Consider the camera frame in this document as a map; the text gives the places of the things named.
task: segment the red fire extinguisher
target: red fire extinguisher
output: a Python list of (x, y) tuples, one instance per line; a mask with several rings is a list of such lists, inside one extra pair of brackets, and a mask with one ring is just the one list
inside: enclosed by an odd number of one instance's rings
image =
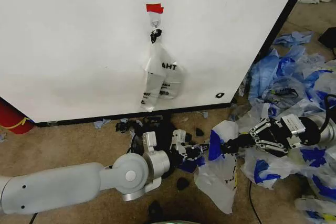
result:
[(0, 125), (15, 134), (26, 133), (34, 127), (29, 118), (3, 100), (0, 100)]

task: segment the red tape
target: red tape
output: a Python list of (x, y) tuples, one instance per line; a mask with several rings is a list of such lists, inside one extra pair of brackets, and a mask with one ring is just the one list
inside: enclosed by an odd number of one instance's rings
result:
[(163, 13), (163, 7), (161, 7), (160, 4), (146, 4), (147, 12), (153, 12), (153, 13)]

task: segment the white wall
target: white wall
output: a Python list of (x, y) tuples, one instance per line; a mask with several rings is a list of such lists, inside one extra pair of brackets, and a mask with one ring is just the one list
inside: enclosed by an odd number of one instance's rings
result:
[(0, 0), (0, 95), (35, 122), (144, 111), (145, 4), (161, 3), (185, 78), (156, 109), (230, 102), (287, 1)]

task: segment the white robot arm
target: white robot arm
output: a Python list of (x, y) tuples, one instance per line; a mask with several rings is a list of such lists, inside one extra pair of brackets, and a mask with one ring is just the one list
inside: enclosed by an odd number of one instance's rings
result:
[(143, 135), (143, 157), (124, 154), (112, 168), (99, 163), (44, 170), (24, 176), (0, 176), (0, 210), (34, 214), (90, 201), (100, 191), (115, 188), (123, 200), (134, 200), (156, 189), (170, 168), (164, 151), (155, 151), (155, 132)]

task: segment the floor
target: floor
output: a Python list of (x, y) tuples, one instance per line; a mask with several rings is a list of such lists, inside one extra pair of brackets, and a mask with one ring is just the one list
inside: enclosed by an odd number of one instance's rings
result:
[[(326, 59), (333, 59), (332, 52), (317, 41), (328, 28), (336, 26), (336, 0), (331, 3), (308, 5), (298, 3), (280, 33), (313, 30), (308, 53), (319, 52)], [(281, 54), (286, 48), (277, 46)], [(176, 127), (193, 133), (199, 142), (209, 137), (210, 130), (217, 123), (228, 118), (230, 108), (209, 110), (207, 119), (196, 112), (174, 114), (172, 122)], [(128, 133), (115, 132), (113, 121), (96, 130), (92, 123), (69, 126), (34, 128), (24, 135), (7, 133), (7, 141), (0, 143), (0, 174), (5, 176), (23, 175), (43, 169), (99, 162), (111, 165), (129, 147)], [(195, 136), (195, 128), (205, 133)], [(191, 183), (183, 191), (177, 191), (179, 177)], [(253, 186), (252, 199), (264, 224), (266, 223), (305, 223), (295, 210), (293, 201), (300, 197), (302, 183), (297, 176), (278, 181), (274, 190)], [(238, 170), (238, 187), (233, 205), (233, 214), (225, 215), (193, 182), (193, 175), (180, 170), (163, 180), (157, 190), (142, 198), (124, 202), (116, 190), (107, 190), (96, 199), (72, 207), (41, 212), (34, 224), (41, 223), (144, 223), (148, 220), (148, 206), (157, 200), (167, 218), (195, 221), (199, 223), (258, 223), (248, 201), (248, 179)], [(3, 215), (0, 223), (29, 223), (31, 216)]]

